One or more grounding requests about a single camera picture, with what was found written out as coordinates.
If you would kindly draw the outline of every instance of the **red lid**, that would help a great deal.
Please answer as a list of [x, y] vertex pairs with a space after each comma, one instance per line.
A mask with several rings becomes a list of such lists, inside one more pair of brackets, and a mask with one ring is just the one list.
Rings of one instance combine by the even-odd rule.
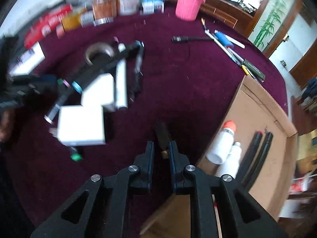
[[224, 123], [223, 128], [229, 128], [233, 130], [233, 132], [236, 132], [236, 125], [233, 121], [227, 121]]

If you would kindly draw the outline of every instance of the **pink basket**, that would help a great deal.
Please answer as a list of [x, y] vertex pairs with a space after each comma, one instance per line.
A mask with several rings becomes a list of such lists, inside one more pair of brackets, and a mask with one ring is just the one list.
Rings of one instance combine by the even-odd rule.
[[206, 0], [178, 0], [175, 15], [186, 21], [196, 19], [200, 5]]

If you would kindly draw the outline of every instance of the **maroon tablecloth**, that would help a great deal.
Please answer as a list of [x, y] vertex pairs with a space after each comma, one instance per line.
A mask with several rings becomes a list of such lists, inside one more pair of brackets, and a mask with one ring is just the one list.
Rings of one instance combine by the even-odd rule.
[[[266, 75], [263, 87], [287, 111], [285, 83], [274, 65], [233, 29], [212, 17], [205, 18], [210, 31], [217, 29], [246, 45], [234, 50]], [[182, 21], [175, 17], [175, 7], [166, 8], [164, 14], [117, 17], [114, 23], [76, 29], [61, 39], [50, 34], [41, 42], [46, 59], [36, 71], [66, 76], [83, 60], [89, 45], [113, 36], [123, 43], [141, 40], [146, 52], [142, 94], [129, 109], [107, 114], [115, 131], [108, 144], [85, 147], [85, 159], [74, 162], [68, 149], [48, 132], [44, 114], [52, 100], [42, 100], [40, 107], [19, 114], [19, 119], [27, 118], [17, 142], [4, 157], [21, 204], [35, 226], [91, 175], [113, 175], [132, 164], [134, 157], [145, 151], [148, 140], [156, 141], [153, 127], [157, 120], [168, 123], [179, 151], [195, 163], [244, 76], [214, 42], [172, 44], [172, 36], [205, 36], [199, 17], [195, 22]], [[130, 71], [134, 67], [133, 59], [128, 67]], [[153, 191], [134, 202], [132, 234], [137, 235], [143, 221], [170, 194], [169, 163], [156, 146]]]

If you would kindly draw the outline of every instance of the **glue bottle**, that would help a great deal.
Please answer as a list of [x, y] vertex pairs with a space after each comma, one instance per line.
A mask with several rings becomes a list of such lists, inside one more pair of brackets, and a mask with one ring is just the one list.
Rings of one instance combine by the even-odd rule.
[[206, 158], [217, 165], [221, 165], [227, 159], [234, 142], [236, 125], [233, 121], [224, 123], [221, 132], [212, 142]]
[[216, 176], [231, 175], [236, 178], [239, 166], [242, 149], [240, 142], [235, 142], [231, 147], [227, 160], [218, 168]]

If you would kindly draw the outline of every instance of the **yellow handle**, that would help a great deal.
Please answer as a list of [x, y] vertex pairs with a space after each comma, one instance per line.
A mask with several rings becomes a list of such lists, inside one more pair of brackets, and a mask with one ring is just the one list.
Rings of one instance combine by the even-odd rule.
[[250, 76], [250, 73], [248, 72], [248, 70], [245, 68], [244, 65], [241, 65], [241, 68], [242, 68], [243, 71], [245, 72], [245, 75], [249, 75], [249, 76]]

